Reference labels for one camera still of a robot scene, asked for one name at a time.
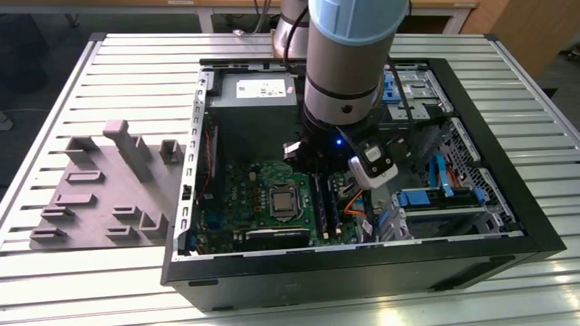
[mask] motherboard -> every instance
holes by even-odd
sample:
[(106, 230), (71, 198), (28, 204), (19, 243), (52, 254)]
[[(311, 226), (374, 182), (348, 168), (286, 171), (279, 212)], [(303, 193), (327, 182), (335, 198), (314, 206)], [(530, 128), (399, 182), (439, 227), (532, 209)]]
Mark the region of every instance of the motherboard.
[(207, 253), (318, 247), (358, 242), (356, 219), (344, 214), (347, 177), (330, 180), (338, 222), (320, 221), (312, 176), (282, 162), (227, 165), (223, 205), (203, 211), (206, 231), (196, 235)]

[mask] table surface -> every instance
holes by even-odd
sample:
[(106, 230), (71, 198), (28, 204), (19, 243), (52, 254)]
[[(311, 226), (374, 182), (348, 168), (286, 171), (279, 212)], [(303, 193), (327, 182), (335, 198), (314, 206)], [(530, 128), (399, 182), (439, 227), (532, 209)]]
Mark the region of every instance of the table surface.
[(200, 58), (271, 56), (270, 35), (110, 34), (84, 50), (0, 204), (0, 323), (214, 325), (235, 315), (238, 325), (578, 325), (578, 132), (502, 44), (479, 35), (399, 35), (391, 53), (448, 59), (568, 250), (462, 291), (210, 315), (160, 286), (163, 247), (30, 251), (30, 231), (70, 161), (68, 138), (94, 136), (99, 145), (112, 145), (99, 136), (104, 121), (127, 119), (130, 132), (148, 144), (175, 138), (187, 143)]
[[(272, 6), (280, 7), (280, 2), (282, 0), (272, 0)], [(412, 3), (415, 8), (475, 8), (480, 0), (412, 0)], [(195, 5), (208, 7), (254, 7), (254, 0), (0, 0), (2, 5)]]

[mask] cpu socket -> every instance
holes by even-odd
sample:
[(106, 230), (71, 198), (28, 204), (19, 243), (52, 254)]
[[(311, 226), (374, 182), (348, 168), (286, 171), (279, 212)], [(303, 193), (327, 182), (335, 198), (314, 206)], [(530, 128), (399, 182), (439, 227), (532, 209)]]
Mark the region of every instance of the cpu socket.
[(275, 185), (275, 187), (271, 188), (271, 216), (280, 222), (290, 221), (298, 216), (299, 203), (296, 200), (295, 185)]

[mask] power supply label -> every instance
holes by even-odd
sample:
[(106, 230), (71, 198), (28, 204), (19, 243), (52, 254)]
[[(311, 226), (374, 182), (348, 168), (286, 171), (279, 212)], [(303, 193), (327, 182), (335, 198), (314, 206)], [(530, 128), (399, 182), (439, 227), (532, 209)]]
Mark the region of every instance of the power supply label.
[(236, 98), (284, 97), (287, 88), (283, 79), (240, 80), (236, 84)]

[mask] wooden cabinet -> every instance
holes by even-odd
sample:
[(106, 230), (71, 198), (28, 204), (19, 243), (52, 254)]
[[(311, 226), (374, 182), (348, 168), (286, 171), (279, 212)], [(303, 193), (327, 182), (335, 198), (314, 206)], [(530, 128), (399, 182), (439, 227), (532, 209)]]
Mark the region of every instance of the wooden cabinet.
[(539, 77), (580, 32), (579, 0), (482, 0), (463, 34), (494, 33), (532, 77)]

